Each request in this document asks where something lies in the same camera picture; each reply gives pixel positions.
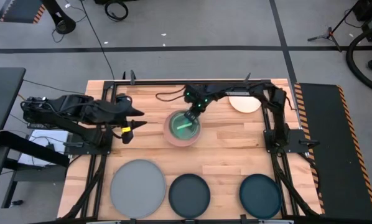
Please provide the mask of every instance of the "black metal frame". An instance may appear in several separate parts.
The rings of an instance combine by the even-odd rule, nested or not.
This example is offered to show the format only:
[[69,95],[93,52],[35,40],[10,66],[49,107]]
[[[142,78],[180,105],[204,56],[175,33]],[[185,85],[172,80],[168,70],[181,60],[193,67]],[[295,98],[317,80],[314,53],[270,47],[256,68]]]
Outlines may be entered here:
[[[103,85],[103,94],[102,94],[102,100],[107,99],[108,90],[112,89],[111,92],[111,102],[114,103],[115,96],[117,94],[117,89],[119,86],[123,85],[186,85],[186,84],[213,84],[213,83],[238,83],[242,82],[243,80],[237,79],[237,80],[136,80],[136,77],[133,76],[132,80],[124,80],[125,76],[123,77],[122,81],[105,81]],[[269,116],[267,113],[267,109],[263,108],[263,117],[264,117],[264,124],[265,124],[265,131],[271,130],[270,122],[269,122]],[[272,166],[273,169],[276,169],[276,166],[278,166],[277,162],[277,154],[270,153],[271,159],[272,159]],[[86,223],[86,220],[89,221],[97,221],[98,214],[99,214],[99,204],[100,204],[100,198],[101,198],[101,191],[102,191],[102,185],[103,185],[103,176],[105,172],[105,165],[106,165],[106,158],[107,155],[102,155],[100,160],[100,165],[98,170],[96,171],[96,174],[93,175],[93,171],[95,169],[96,164],[96,155],[91,156],[90,165],[88,169],[88,177],[86,180],[86,187],[85,191],[83,192],[83,195],[80,197],[77,203],[80,201],[83,201],[84,203],[81,204],[78,208],[78,210],[74,210],[70,213],[68,213],[63,218],[59,218],[58,220],[52,221],[52,222],[43,222],[43,223]],[[287,160],[287,153],[283,152],[282,156],[282,163],[284,168],[284,175],[286,178],[291,182],[292,185],[292,177],[291,172],[289,168],[289,163]],[[282,208],[281,208],[281,214],[282,217],[285,220],[292,220],[294,223],[372,223],[372,221],[369,220],[348,220],[348,219],[327,219],[324,217],[310,217],[310,218],[304,218],[302,216],[299,216],[299,210],[298,206],[295,202],[295,199],[290,194],[291,199],[291,206],[292,206],[292,212],[293,215],[287,214],[286,204],[284,203],[284,193],[282,190],[282,182],[278,175],[276,175],[275,172],[275,181],[276,184],[279,186],[281,193],[283,195],[282,197]],[[86,213],[88,210],[88,197],[91,190],[96,186],[96,195],[95,195],[95,201],[93,205],[93,215],[92,217],[86,217]],[[78,211],[81,210],[81,217],[75,218]],[[234,219],[234,220],[138,220],[135,219],[131,220],[121,220],[121,223],[125,224],[135,224],[138,223],[148,223],[148,224],[156,224],[156,223],[195,223],[197,221],[199,224],[212,224],[212,223],[223,223],[223,224],[232,224],[232,223],[260,223],[259,220],[248,220],[246,219],[245,215],[241,215],[240,219]]]
[[[63,176],[65,177],[65,169],[68,167],[69,158],[61,153],[52,151],[46,147],[40,146],[28,139],[24,139],[16,134],[9,131],[0,132],[0,147],[8,147],[15,151],[36,157],[38,159],[45,160],[47,162],[56,164],[62,168]],[[5,158],[2,164],[3,168],[13,170],[13,174],[6,190],[4,200],[2,202],[1,208],[9,208],[11,206],[12,198],[18,182],[22,181],[38,181],[39,178],[31,178],[32,180],[24,180],[22,177],[27,177],[26,172],[31,172],[32,170],[39,170],[40,173],[45,173],[39,166],[25,165],[18,163],[15,159]],[[41,181],[48,180],[58,180],[57,176],[46,175],[46,178],[41,179]]]
[[[111,92],[111,102],[114,103],[115,96],[117,95],[117,89],[119,86],[123,85],[186,85],[186,84],[214,84],[214,83],[240,83],[243,80],[240,79],[235,79],[235,80],[136,80],[136,77],[134,74],[131,75],[132,79],[130,81],[123,80],[123,81],[105,81],[103,84],[103,94],[102,94],[102,100],[107,99],[107,94],[108,90],[112,89]],[[270,80],[257,80],[257,82],[270,82]],[[263,115],[264,115],[264,122],[265,122],[265,127],[266,131],[271,130],[270,127],[270,122],[269,122],[269,116],[267,115],[267,109],[263,108]],[[90,184],[91,178],[92,178],[92,173],[93,169],[95,168],[95,161],[96,161],[96,156],[91,157],[90,161],[90,166],[88,169],[88,178],[86,180],[86,188]],[[106,163],[106,156],[102,156],[101,162]],[[282,162],[284,166],[284,173],[286,177],[291,181],[292,183],[292,177],[291,177],[291,171],[289,168],[289,163],[287,160],[286,153],[282,156]],[[281,193],[283,195],[283,190],[282,190],[282,184],[280,181],[280,178],[275,174],[276,178],[276,184],[279,186]],[[93,206],[93,217],[98,218],[98,213],[99,213],[99,203],[100,203],[100,197],[101,197],[101,187],[103,185],[103,178],[100,178],[97,188],[96,188],[96,196],[95,196],[95,202]],[[292,212],[294,215],[299,215],[299,210],[298,206],[295,202],[295,200],[291,198],[291,205],[292,205]],[[286,204],[284,201],[284,197],[282,198],[283,206],[281,209],[281,214],[282,216],[287,215],[287,209],[286,209]],[[81,210],[81,217],[85,218],[86,217],[86,211],[88,209],[88,205],[83,206]],[[227,222],[239,222],[239,220],[227,220]]]

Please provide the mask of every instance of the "dark teal plate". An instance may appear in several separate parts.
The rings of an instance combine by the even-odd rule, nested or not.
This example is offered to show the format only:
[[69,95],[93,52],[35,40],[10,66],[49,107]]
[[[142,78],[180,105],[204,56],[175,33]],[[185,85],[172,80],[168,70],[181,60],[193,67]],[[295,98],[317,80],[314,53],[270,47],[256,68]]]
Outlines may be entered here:
[[245,178],[239,196],[244,209],[258,219],[272,218],[281,208],[280,189],[266,175],[253,174]]

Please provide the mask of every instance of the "tripod stand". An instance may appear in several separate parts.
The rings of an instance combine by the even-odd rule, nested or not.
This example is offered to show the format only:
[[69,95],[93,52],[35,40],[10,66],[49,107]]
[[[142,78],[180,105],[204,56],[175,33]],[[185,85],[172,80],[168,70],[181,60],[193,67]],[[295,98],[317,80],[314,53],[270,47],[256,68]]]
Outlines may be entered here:
[[331,27],[329,27],[327,29],[327,32],[323,35],[319,35],[317,37],[312,37],[312,38],[309,38],[308,41],[313,41],[313,40],[317,40],[317,39],[327,39],[327,40],[330,40],[332,42],[334,42],[335,46],[337,47],[338,51],[339,52],[342,52],[341,50],[341,47],[340,45],[338,44],[337,40],[335,39],[334,37],[334,32],[340,27],[340,25],[342,24],[343,21],[345,21],[345,19],[349,16],[349,14],[354,10],[354,8],[358,5],[359,1],[356,2],[356,4],[348,11],[348,13],[346,13],[343,18],[341,19],[341,21],[335,26],[334,29],[332,29]]

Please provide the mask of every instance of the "wooden table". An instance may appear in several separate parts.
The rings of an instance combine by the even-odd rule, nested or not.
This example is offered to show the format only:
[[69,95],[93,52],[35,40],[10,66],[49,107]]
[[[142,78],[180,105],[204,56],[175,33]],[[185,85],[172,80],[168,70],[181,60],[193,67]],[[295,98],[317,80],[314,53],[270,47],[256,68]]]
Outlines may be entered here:
[[[285,90],[288,96],[292,96],[287,79],[271,81]],[[86,94],[96,99],[101,98],[103,83],[103,80],[89,81]],[[263,138],[262,111],[257,110],[250,114],[237,112],[227,98],[211,103],[200,116],[202,135],[194,145],[176,148],[169,144],[162,134],[166,117],[171,112],[187,109],[190,105],[183,98],[170,103],[162,102],[155,98],[155,94],[182,87],[183,85],[124,85],[118,88],[117,93],[130,95],[133,98],[133,107],[145,112],[144,116],[132,119],[148,123],[134,130],[134,139],[129,144],[122,144],[120,139],[114,139],[111,154],[106,161],[99,220],[129,219],[120,214],[111,203],[110,184],[116,171],[124,163],[134,159],[155,162],[165,174],[167,184],[167,195],[162,205],[152,215],[144,218],[146,220],[182,219],[171,209],[168,201],[168,189],[172,181],[182,174],[200,175],[210,188],[210,205],[198,219],[239,219],[241,214],[247,214],[238,199],[242,180],[250,174],[265,174],[274,178],[271,158],[266,152]],[[299,128],[297,114],[288,104],[285,117],[291,128]],[[295,188],[313,210],[321,213],[309,164],[297,154],[288,154],[288,159]],[[68,168],[58,217],[65,215],[84,191],[89,161],[90,156],[82,156]],[[91,215],[94,199],[95,193],[92,192],[88,215]],[[288,193],[285,193],[285,199],[288,214],[292,214]]]

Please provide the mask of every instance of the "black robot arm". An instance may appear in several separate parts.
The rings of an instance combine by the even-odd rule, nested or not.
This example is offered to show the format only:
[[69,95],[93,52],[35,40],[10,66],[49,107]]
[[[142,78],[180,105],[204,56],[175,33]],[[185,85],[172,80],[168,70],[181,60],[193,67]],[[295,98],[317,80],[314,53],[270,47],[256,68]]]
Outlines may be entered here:
[[133,138],[132,130],[146,124],[145,121],[127,121],[127,116],[142,116],[142,111],[132,107],[132,101],[126,95],[118,95],[116,103],[103,100],[94,100],[85,95],[64,95],[51,100],[38,97],[29,97],[21,103],[23,118],[32,124],[44,124],[49,127],[58,127],[74,134],[80,135],[84,141],[99,145],[102,140],[100,129],[86,129],[77,124],[81,122],[91,125],[105,125],[106,129],[120,127],[122,135],[113,135],[122,138],[127,144]]
[[193,121],[201,115],[212,101],[218,101],[225,96],[253,96],[262,106],[269,109],[274,117],[274,131],[272,141],[279,147],[288,144],[289,126],[284,121],[284,105],[287,94],[284,90],[270,82],[248,83],[229,85],[186,85],[184,99],[192,106],[185,113],[185,117]]

